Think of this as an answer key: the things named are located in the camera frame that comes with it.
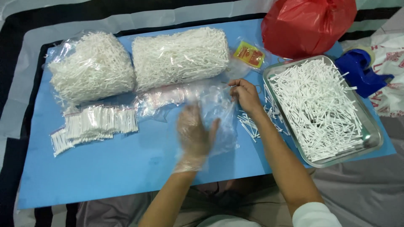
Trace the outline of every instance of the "yellow label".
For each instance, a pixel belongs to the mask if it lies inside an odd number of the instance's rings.
[[[233,56],[255,68],[260,68],[265,58],[265,54],[257,47],[244,41],[240,42],[240,45]]]

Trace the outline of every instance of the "person's right hand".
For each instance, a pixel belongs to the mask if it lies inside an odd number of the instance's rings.
[[[258,114],[264,113],[261,102],[259,101],[257,88],[245,79],[236,79],[229,82],[232,101],[238,100],[243,110],[248,116],[254,119]]]

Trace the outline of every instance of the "tape roll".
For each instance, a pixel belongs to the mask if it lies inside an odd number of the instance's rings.
[[[370,63],[368,64],[368,66],[367,66],[365,69],[368,69],[368,68],[370,68],[370,67],[373,65],[373,63],[375,62],[376,56],[375,56],[375,53],[372,51],[372,49],[371,49],[370,47],[368,47],[368,46],[362,46],[362,45],[352,46],[352,47],[349,47],[348,49],[346,49],[346,50],[344,51],[344,53],[342,53],[342,54],[345,54],[345,53],[348,52],[349,50],[353,50],[353,49],[364,50],[364,51],[366,51],[366,52],[369,54],[369,56],[370,56]]]

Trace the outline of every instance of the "blue table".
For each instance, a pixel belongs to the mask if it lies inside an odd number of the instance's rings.
[[[261,20],[256,19],[213,24],[210,27],[223,29],[229,45],[234,46],[239,36],[262,42],[260,24]],[[126,36],[120,37],[119,40],[131,52],[130,43],[136,36],[173,34],[187,29],[189,28]],[[336,57],[341,53],[342,49],[338,43],[327,52],[328,55]],[[273,56],[272,63],[277,62],[278,57]],[[50,78],[50,71],[45,69],[35,102],[31,136],[21,177],[18,209],[155,191],[163,186],[175,165],[175,155],[179,149],[175,122],[180,108],[175,108],[168,114],[166,118],[168,123],[153,120],[142,122],[138,134],[127,138],[116,136],[113,140],[75,147],[54,158],[49,134],[61,127],[64,119],[60,115],[60,107],[52,98]],[[255,72],[249,73],[246,79],[261,87],[263,85],[262,75]],[[383,131],[384,144],[380,150],[353,160],[395,153],[370,101],[364,99],[364,103]],[[237,133],[240,148],[234,152],[211,157],[208,160],[208,171],[198,173],[194,184],[272,172],[265,160],[261,140],[257,139],[257,143],[254,143],[240,124],[237,124]],[[301,162],[309,167],[301,158],[292,139],[284,136],[284,140]]]

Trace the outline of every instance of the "red plastic bag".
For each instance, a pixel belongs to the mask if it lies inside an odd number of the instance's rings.
[[[261,23],[264,47],[291,59],[322,54],[355,16],[355,0],[278,0]]]

